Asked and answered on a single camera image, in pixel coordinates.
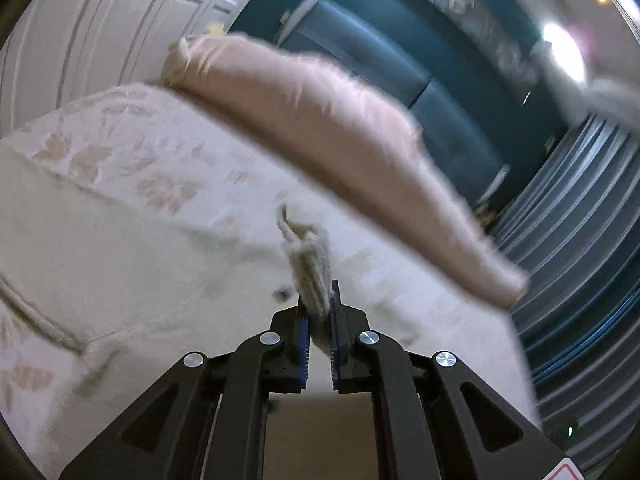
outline cloth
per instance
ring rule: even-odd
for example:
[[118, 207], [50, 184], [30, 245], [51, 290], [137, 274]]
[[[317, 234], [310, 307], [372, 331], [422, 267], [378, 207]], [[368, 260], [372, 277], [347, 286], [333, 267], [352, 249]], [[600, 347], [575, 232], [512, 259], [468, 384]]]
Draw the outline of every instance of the cloth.
[[[283, 202], [295, 223], [325, 229], [343, 301], [365, 310], [373, 329], [410, 351], [455, 352], [536, 422], [509, 316], [463, 294], [254, 138], [176, 92], [131, 85], [0, 141], [0, 292], [74, 348], [7, 340], [14, 402], [9, 410], [0, 397], [0, 409], [45, 475], [57, 478], [183, 354], [231, 351], [295, 303], [275, 294], [294, 288], [274, 221]], [[50, 348], [70, 361], [52, 367]], [[55, 377], [25, 392], [15, 387], [16, 365]], [[370, 420], [355, 418], [367, 412], [367, 398], [337, 398], [329, 370], [328, 358], [312, 351], [308, 390], [280, 401], [266, 480], [349, 478], [371, 457]], [[313, 427], [318, 420], [322, 428]], [[306, 450], [300, 460], [281, 446], [290, 438]], [[320, 445], [344, 458], [331, 474]]]
[[332, 290], [328, 236], [320, 226], [291, 221], [286, 206], [278, 211], [278, 227], [296, 290], [309, 314], [311, 337], [329, 355], [327, 320]]
[[497, 252], [391, 97], [320, 57], [237, 34], [182, 40], [163, 73], [295, 156], [469, 293], [509, 308], [526, 292], [526, 272]]

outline white bedspread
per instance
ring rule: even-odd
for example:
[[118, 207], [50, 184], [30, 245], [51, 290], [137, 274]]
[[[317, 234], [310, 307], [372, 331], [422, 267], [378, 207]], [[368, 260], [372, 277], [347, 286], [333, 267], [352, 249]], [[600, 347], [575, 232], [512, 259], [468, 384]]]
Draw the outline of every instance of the white bedspread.
[[[328, 231], [343, 301], [365, 310], [373, 329], [413, 352], [455, 352], [537, 421], [507, 314], [460, 292], [238, 130], [172, 91], [137, 84], [85, 98], [0, 142], [0, 278], [11, 305], [0, 305], [0, 409], [48, 478], [182, 354], [231, 351], [296, 301], [279, 303], [276, 294], [292, 290], [275, 223], [282, 203]], [[136, 264], [151, 261], [150, 248], [164, 266], [142, 273]], [[114, 251], [128, 254], [120, 261], [134, 273], [109, 266]], [[192, 294], [160, 296], [158, 278]], [[154, 302], [142, 304], [145, 292]], [[371, 460], [362, 466], [372, 457], [371, 431], [356, 418], [367, 416], [366, 399], [335, 399], [319, 351], [302, 397], [283, 401], [273, 418], [265, 478], [350, 478], [357, 468], [375, 478]], [[289, 450], [278, 453], [278, 444]], [[343, 460], [329, 459], [332, 450]]]

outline metal screw cap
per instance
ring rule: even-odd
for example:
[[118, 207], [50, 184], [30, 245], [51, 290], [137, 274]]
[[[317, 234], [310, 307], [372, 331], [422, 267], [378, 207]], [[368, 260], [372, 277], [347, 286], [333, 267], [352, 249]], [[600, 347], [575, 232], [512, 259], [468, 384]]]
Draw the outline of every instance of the metal screw cap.
[[204, 357], [202, 356], [202, 354], [198, 354], [197, 352], [192, 352], [190, 354], [185, 355], [182, 362], [187, 368], [197, 368], [204, 362]]
[[265, 332], [260, 336], [260, 342], [263, 345], [275, 345], [280, 342], [280, 334], [277, 332]]
[[436, 355], [436, 362], [440, 366], [444, 366], [445, 368], [453, 366], [454, 364], [456, 364], [456, 361], [456, 356], [451, 352], [439, 352], [439, 354]]
[[375, 345], [380, 341], [380, 336], [377, 332], [373, 332], [373, 330], [365, 330], [364, 332], [360, 332], [358, 339], [365, 345]]

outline teal wall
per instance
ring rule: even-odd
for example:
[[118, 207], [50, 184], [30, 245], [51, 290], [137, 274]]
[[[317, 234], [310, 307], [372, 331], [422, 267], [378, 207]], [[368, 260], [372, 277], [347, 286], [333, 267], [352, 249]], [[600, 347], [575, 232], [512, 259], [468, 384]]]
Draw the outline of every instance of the teal wall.
[[[271, 41], [282, 13], [300, 1], [251, 0], [232, 30]], [[400, 44], [478, 122], [512, 168], [495, 205], [504, 205], [522, 190], [544, 161], [547, 139], [564, 129], [545, 85], [538, 85], [522, 106], [468, 37], [425, 0], [333, 1]], [[539, 40], [539, 30], [514, 0], [482, 1], [524, 52]]]

